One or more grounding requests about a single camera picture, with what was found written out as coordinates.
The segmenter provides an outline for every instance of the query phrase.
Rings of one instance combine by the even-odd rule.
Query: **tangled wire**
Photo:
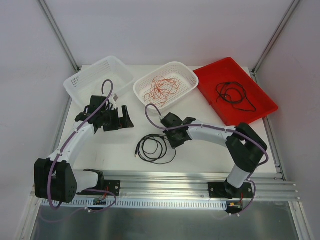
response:
[[[218,99],[221,98],[225,102],[231,104],[232,107],[236,110],[240,110],[243,112],[257,111],[257,108],[248,99],[247,91],[240,83],[236,81],[222,82],[215,87],[215,90],[218,93],[218,97],[215,100],[216,102],[218,102]],[[244,100],[246,100],[250,104],[250,107],[249,108],[237,107],[237,105],[241,104]]]
[[[162,108],[168,101],[170,95],[174,95],[180,88],[180,82],[174,78],[156,76],[151,83],[150,92],[144,95],[144,101],[149,101],[159,108]]]

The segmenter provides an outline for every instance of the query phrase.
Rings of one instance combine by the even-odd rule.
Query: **black mounting bracket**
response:
[[[211,199],[226,198],[226,195],[223,193],[224,191],[226,191],[225,182],[223,181],[208,182],[208,191],[209,191],[209,198]],[[252,199],[254,196],[254,193],[253,193],[251,183],[245,182],[237,190],[237,192],[234,193],[232,198],[241,199],[241,193],[243,195],[243,199]]]
[[[172,128],[182,125],[188,125],[191,124],[196,119],[193,117],[187,117],[184,121],[182,121],[177,115],[169,112],[162,120],[161,124],[165,126],[166,128]],[[179,129],[174,130],[165,130],[163,133],[168,138],[168,141],[170,143],[170,146],[175,149],[181,145],[183,145],[186,141],[192,140],[190,136],[187,133],[187,130],[189,128],[182,127]]]
[[[103,186],[99,187],[98,190],[106,190],[108,192],[113,193],[116,196],[120,195],[120,186],[121,186],[121,181],[120,180],[104,180],[103,181]],[[77,193],[77,195],[93,195],[93,196],[102,196],[103,192],[95,192],[95,191],[82,191]]]
[[[84,112],[80,112],[76,116],[75,121],[84,121],[106,100],[105,96],[92,95],[90,105],[86,106]],[[108,108],[107,104],[89,119],[88,123],[94,126],[94,133],[98,129],[103,128],[104,132],[116,131],[119,129],[134,128],[134,124],[130,119],[128,108],[126,105],[121,106],[123,117],[119,117],[118,108]]]

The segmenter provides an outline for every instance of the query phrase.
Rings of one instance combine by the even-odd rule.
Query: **metal frame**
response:
[[[289,202],[296,232],[301,240],[314,240],[302,202]]]
[[[49,21],[54,33],[60,41],[64,52],[66,53],[70,64],[76,72],[80,70],[77,65],[47,3],[45,0],[37,0]],[[256,66],[251,72],[252,78],[257,82],[256,73],[261,67],[262,63],[272,50],[273,46],[277,42],[281,33],[285,29],[292,15],[296,11],[297,7],[302,0],[293,0],[285,15],[283,16],[280,24],[278,25],[271,40],[263,51]],[[68,99],[60,128],[57,131],[53,150],[56,149],[60,143],[60,138],[66,123],[69,108],[71,105],[71,98]],[[270,143],[271,151],[274,157],[275,166],[278,173],[256,173],[252,176],[252,179],[256,183],[256,198],[255,201],[277,201],[277,202],[289,202],[292,217],[295,223],[295,227],[300,239],[308,240],[314,239],[312,232],[306,220],[304,209],[301,203],[301,199],[297,190],[297,186],[294,182],[286,181],[286,171],[282,164],[281,158],[277,151],[277,143],[274,139],[272,126],[268,118],[264,120],[265,129],[267,132],[268,140]],[[108,179],[121,180],[121,192],[120,197],[126,199],[126,201],[156,201],[162,200],[182,200],[182,201],[210,201],[208,192],[208,182],[212,181],[224,181],[228,174],[226,173],[164,173],[164,172],[130,172],[130,171],[104,171],[104,174]],[[83,196],[77,196],[72,203],[72,206],[76,207],[77,200],[80,200]],[[87,196],[87,199],[93,199],[95,196]],[[224,201],[225,199],[213,199],[212,201]],[[18,232],[18,239],[29,239],[32,235],[32,230],[36,222],[36,217],[40,205],[43,203],[34,196],[34,192],[31,193],[27,212],[23,216],[23,226],[21,226]]]
[[[272,48],[276,44],[277,40],[279,39],[280,35],[286,28],[288,22],[290,21],[291,17],[297,10],[299,4],[302,2],[302,0],[293,0],[292,3],[290,4],[289,8],[285,12],[282,20],[280,21],[278,27],[276,28],[273,36],[271,37],[270,41],[268,42],[267,46],[265,47],[261,57],[259,58],[257,64],[253,68],[253,75],[256,75],[258,70],[260,69],[261,65],[265,61],[266,57],[269,55],[271,52]]]
[[[52,15],[52,13],[46,3],[46,0],[37,0],[37,2],[39,3],[41,9],[43,10],[43,13],[44,13],[45,17],[47,18],[50,26],[52,27],[53,32],[57,36],[71,66],[73,67],[73,69],[76,73],[79,72],[80,68],[78,67],[77,62],[76,62],[74,56],[72,55],[72,53],[67,45],[67,42],[64,39],[64,36],[62,35],[62,33],[56,23],[56,20],[55,20],[54,16]]]
[[[74,208],[95,208],[92,197],[77,197],[71,203],[62,203],[62,207],[74,207]],[[105,205],[110,206],[115,200],[110,197],[106,198]],[[49,206],[49,201],[42,200],[42,206]],[[227,201],[221,200],[181,200],[181,199],[154,199],[154,198],[117,198],[116,203],[112,206],[116,209],[187,209],[187,210],[220,210],[225,211],[227,209]]]

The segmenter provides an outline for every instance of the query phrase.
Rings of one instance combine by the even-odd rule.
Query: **cable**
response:
[[[154,141],[156,143],[156,149],[154,152],[147,152],[145,150],[145,143],[147,141]],[[143,161],[145,161],[147,163],[156,164],[156,165],[169,164],[175,159],[175,157],[177,155],[176,149],[174,149],[174,156],[170,161],[164,162],[164,163],[157,163],[156,162],[156,161],[162,159],[167,154],[168,146],[167,146],[166,141],[168,141],[168,139],[166,138],[166,135],[149,134],[147,136],[144,136],[143,138],[141,138],[141,140],[137,144],[134,155],[135,155],[135,157],[138,155]],[[159,149],[159,146],[160,146],[160,154],[157,157],[151,157],[152,155],[156,154],[156,152]]]
[[[162,108],[168,101],[169,95],[174,95],[180,88],[180,81],[174,78],[164,78],[163,76],[156,76],[151,83],[150,92],[143,97],[144,102],[146,98],[149,103],[159,105]]]
[[[106,197],[107,197],[107,193],[103,194],[101,197],[98,198],[98,202],[101,202],[101,201],[105,200]]]
[[[78,208],[77,210],[73,211],[70,215],[68,215],[68,216],[66,216],[66,217],[64,217],[64,218],[62,218],[62,219],[60,219],[60,220],[47,220],[47,219],[45,219],[45,218],[42,216],[42,209],[40,208],[40,209],[39,209],[39,212],[38,212],[39,218],[40,218],[42,221],[44,221],[44,222],[46,222],[46,223],[48,223],[48,224],[57,224],[57,223],[61,223],[61,222],[63,222],[63,221],[66,221],[66,220],[70,219],[74,214],[76,214],[76,213],[78,213],[78,212],[80,212],[80,211],[82,211],[82,210],[88,210],[89,213],[91,213],[91,212],[92,212],[92,213],[100,213],[100,212],[104,212],[104,211],[108,210],[109,208],[111,208],[113,205],[115,205],[115,204],[117,203],[117,197],[116,197],[116,195],[114,195],[114,194],[113,194],[112,192],[110,192],[110,191],[96,190],[96,189],[91,189],[91,188],[88,188],[88,189],[86,189],[85,191],[109,194],[109,195],[111,195],[111,196],[114,197],[114,201],[113,201],[113,203],[111,203],[109,206],[106,206],[106,207],[104,207],[103,209],[100,209],[100,210],[92,210],[92,209],[89,209],[89,210],[88,210],[88,207]]]
[[[89,105],[88,105],[88,106],[85,106],[83,112],[84,112],[84,113],[88,113],[88,108],[89,108]]]
[[[110,111],[110,110],[112,110],[113,107],[114,107],[114,105],[108,100],[108,103],[106,105],[105,110]]]
[[[114,89],[114,84],[111,80],[107,79],[103,82],[102,84],[102,94],[104,94],[104,86],[106,84],[106,82],[109,82],[111,84],[111,89],[110,89],[110,92],[108,94],[108,96],[106,97],[106,99],[103,101],[103,103],[92,113],[90,114],[90,116],[88,116],[86,118],[86,120],[84,120],[77,128],[76,128],[76,131],[74,131],[69,137],[68,139],[65,141],[65,143],[62,145],[61,149],[60,149],[60,153],[56,155],[52,165],[51,165],[51,168],[50,168],[50,171],[49,171],[49,175],[48,175],[48,185],[47,185],[47,195],[48,195],[48,202],[49,202],[49,205],[50,207],[53,209],[53,210],[57,210],[62,202],[59,202],[59,204],[57,206],[54,206],[53,202],[52,202],[52,196],[51,196],[51,178],[52,178],[52,174],[54,172],[54,168],[56,166],[56,163],[58,161],[58,159],[61,157],[61,155],[63,154],[65,148],[67,147],[68,143],[71,141],[71,139],[77,134],[77,131],[79,131],[83,125],[88,122],[106,103],[107,101],[109,100],[111,94],[112,94],[112,91]]]
[[[252,140],[250,137],[244,135],[243,133],[237,131],[237,130],[233,130],[233,129],[224,129],[222,127],[217,127],[217,126],[211,126],[211,125],[207,125],[207,124],[186,124],[186,125],[181,125],[181,126],[174,126],[174,127],[162,127],[162,126],[158,126],[156,125],[149,117],[148,115],[148,107],[150,106],[153,106],[157,112],[159,113],[160,117],[162,117],[161,115],[161,112],[159,111],[159,109],[157,108],[157,106],[155,106],[154,104],[152,103],[149,103],[145,106],[144,108],[144,113],[145,113],[145,116],[146,118],[148,119],[148,121],[154,126],[156,127],[157,129],[161,129],[161,130],[175,130],[175,129],[181,129],[181,128],[186,128],[186,127],[202,127],[202,128],[209,128],[209,129],[214,129],[214,130],[218,130],[218,131],[226,131],[226,132],[229,132],[229,133],[233,133],[233,134],[237,134],[239,135],[240,137],[246,139],[247,141],[251,142],[252,144],[254,144],[255,146],[257,146],[262,152],[263,154],[265,155],[265,160],[261,163],[258,164],[258,166],[261,166],[263,164],[266,164],[268,161],[269,161],[269,155],[267,154],[266,150],[264,150],[264,148],[262,146],[260,146],[256,141]],[[254,187],[254,191],[253,191],[253,197],[251,199],[251,201],[249,202],[249,204],[241,211],[241,213],[248,209],[248,207],[252,204],[255,196],[256,196],[256,184],[254,181],[252,181],[250,179],[250,177],[252,176],[252,173],[248,176],[247,178],[247,181],[252,183],[253,184],[253,187]]]
[[[239,89],[232,87],[232,85],[238,86],[241,88],[242,93]],[[257,109],[256,107],[252,104],[252,102],[248,99],[247,97],[247,91],[245,90],[245,88],[238,82],[236,81],[227,81],[227,82],[222,82],[219,83],[216,87],[215,87],[216,92],[219,94],[219,96],[217,97],[217,99],[215,100],[215,102],[218,102],[219,98],[222,98],[225,102],[230,103],[232,105],[232,107],[234,109],[240,110],[240,111],[244,111],[244,112],[256,112]],[[231,95],[228,94],[228,92],[230,90],[236,91],[239,95],[240,95],[240,99],[239,100],[233,100]],[[253,107],[253,109],[243,109],[243,108],[238,108],[235,107],[236,104],[240,104],[243,102],[243,100],[247,100],[248,103]]]

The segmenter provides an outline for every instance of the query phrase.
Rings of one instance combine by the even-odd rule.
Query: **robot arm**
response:
[[[264,141],[246,123],[241,123],[238,126],[221,127],[203,123],[192,117],[187,117],[184,121],[182,121],[173,113],[168,113],[161,120],[161,123],[166,128],[190,124],[200,125],[165,130],[164,133],[167,136],[172,148],[177,148],[183,145],[184,142],[191,140],[203,140],[228,148],[234,161],[234,167],[225,180],[223,187],[214,190],[216,194],[224,198],[232,199],[233,197],[239,195],[238,193],[241,191],[241,187],[243,186],[244,182],[256,170],[260,160],[264,155],[261,149],[259,149],[252,142],[247,141],[238,134],[229,132],[227,130],[240,132],[257,142],[265,151],[267,150],[267,145],[264,143]],[[220,129],[222,128],[225,129],[225,131],[201,127],[203,125],[218,127]]]
[[[87,119],[104,101],[104,96],[91,96],[87,112],[81,112],[76,118],[72,131],[67,139],[75,133],[67,143],[62,155],[59,157],[51,176],[51,198],[54,201],[70,203],[76,193],[93,188],[104,190],[104,175],[102,171],[85,169],[74,170],[73,166],[84,144],[91,139],[98,129],[104,132],[115,131],[124,128],[133,128],[127,106],[122,106],[123,117],[119,117],[117,108],[102,107],[79,130],[79,126]],[[48,199],[48,177],[54,159],[61,154],[60,149],[55,150],[46,159],[39,158],[34,164],[34,188],[38,198]]]

